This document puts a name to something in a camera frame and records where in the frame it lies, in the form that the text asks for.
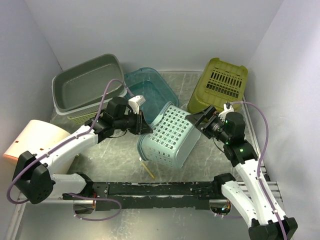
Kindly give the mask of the light blue perforated basket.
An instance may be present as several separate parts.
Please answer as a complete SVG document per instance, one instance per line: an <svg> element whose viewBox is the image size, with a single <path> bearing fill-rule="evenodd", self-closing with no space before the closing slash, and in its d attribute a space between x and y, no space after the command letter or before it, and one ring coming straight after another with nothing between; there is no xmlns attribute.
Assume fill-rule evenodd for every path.
<svg viewBox="0 0 320 240"><path fill-rule="evenodd" d="M170 168L183 167L201 137L185 117L189 113L167 102L151 123L152 133L142 135L137 142L139 159Z"/></svg>

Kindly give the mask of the olive green plastic basket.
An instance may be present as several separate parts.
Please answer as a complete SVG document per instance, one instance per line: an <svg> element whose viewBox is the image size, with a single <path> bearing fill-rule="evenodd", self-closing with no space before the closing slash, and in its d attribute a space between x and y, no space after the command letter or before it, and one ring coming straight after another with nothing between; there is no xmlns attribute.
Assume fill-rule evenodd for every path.
<svg viewBox="0 0 320 240"><path fill-rule="evenodd" d="M214 106L220 113L226 102L243 100L248 80L248 69L212 58L202 72L187 105L191 114Z"/></svg>

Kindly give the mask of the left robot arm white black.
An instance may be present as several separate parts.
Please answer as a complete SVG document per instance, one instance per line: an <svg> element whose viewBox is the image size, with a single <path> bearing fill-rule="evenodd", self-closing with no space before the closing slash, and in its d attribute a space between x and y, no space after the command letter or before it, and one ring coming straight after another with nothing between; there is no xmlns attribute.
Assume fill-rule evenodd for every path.
<svg viewBox="0 0 320 240"><path fill-rule="evenodd" d="M15 203L11 198L13 187L17 187L32 204L38 204L49 196L89 199L94 194L93 181L84 173L61 174L60 170L77 154L111 138L115 130L128 131L133 135L152 133L141 110L145 101L142 95L129 100L113 97L106 108L100 107L94 118L53 147L39 153L23 152L18 157L7 199Z"/></svg>

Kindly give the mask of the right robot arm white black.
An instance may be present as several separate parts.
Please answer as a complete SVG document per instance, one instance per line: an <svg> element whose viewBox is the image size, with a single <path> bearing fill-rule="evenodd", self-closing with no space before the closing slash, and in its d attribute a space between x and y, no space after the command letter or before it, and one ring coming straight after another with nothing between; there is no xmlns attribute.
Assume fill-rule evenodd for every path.
<svg viewBox="0 0 320 240"><path fill-rule="evenodd" d="M244 117L226 103L219 113L213 106L186 117L208 139L223 143L223 152L241 176L245 194L230 173L214 177L212 193L218 199L226 197L248 226L252 240L290 240L298 229L294 217L288 217L272 194L261 172L261 158L245 139Z"/></svg>

